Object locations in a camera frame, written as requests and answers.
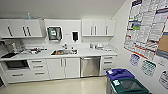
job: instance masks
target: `drawer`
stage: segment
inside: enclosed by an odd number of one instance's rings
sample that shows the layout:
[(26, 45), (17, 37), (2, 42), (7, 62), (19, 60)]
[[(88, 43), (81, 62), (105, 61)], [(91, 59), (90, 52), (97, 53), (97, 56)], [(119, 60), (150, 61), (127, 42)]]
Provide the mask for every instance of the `drawer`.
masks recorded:
[(110, 60), (115, 60), (116, 56), (102, 56), (102, 59), (104, 61), (110, 61)]
[(101, 67), (100, 67), (99, 76), (106, 75), (106, 71), (111, 70), (111, 69), (114, 69), (114, 68), (115, 68), (114, 65), (111, 65), (111, 66), (101, 66)]
[(27, 82), (32, 80), (31, 71), (4, 73), (8, 83)]
[(115, 60), (102, 61), (101, 66), (111, 66), (115, 64)]
[(33, 81), (49, 80), (48, 71), (32, 71)]
[(29, 64), (46, 64), (45, 59), (27, 60)]
[(30, 67), (31, 71), (48, 70), (47, 69), (47, 64), (30, 64), (29, 67)]

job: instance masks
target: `microwave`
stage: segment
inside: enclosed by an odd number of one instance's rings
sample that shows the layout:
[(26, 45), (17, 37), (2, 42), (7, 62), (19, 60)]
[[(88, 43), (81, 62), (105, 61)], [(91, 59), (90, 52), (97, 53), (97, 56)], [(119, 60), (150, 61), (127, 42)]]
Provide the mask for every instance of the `microwave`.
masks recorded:
[(29, 68), (27, 60), (5, 61), (5, 63), (9, 70)]

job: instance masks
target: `tile floor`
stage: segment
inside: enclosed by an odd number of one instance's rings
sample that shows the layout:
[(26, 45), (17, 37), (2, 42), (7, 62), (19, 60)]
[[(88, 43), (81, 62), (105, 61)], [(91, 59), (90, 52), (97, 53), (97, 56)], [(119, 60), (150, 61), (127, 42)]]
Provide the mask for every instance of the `tile floor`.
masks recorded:
[(106, 77), (10, 84), (0, 94), (106, 94)]

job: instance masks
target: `stainless steel dishwasher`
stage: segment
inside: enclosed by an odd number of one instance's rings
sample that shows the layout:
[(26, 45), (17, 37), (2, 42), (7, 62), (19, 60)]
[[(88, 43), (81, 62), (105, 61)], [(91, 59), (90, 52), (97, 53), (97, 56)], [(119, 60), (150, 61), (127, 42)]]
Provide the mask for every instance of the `stainless steel dishwasher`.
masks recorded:
[(100, 57), (81, 57), (81, 77), (99, 76)]

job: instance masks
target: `stainless steel sink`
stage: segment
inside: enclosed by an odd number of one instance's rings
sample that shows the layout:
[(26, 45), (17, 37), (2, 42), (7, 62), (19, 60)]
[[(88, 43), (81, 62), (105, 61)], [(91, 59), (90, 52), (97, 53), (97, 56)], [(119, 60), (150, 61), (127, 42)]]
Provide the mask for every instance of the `stainless steel sink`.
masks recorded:
[(55, 50), (51, 55), (77, 54), (77, 50)]

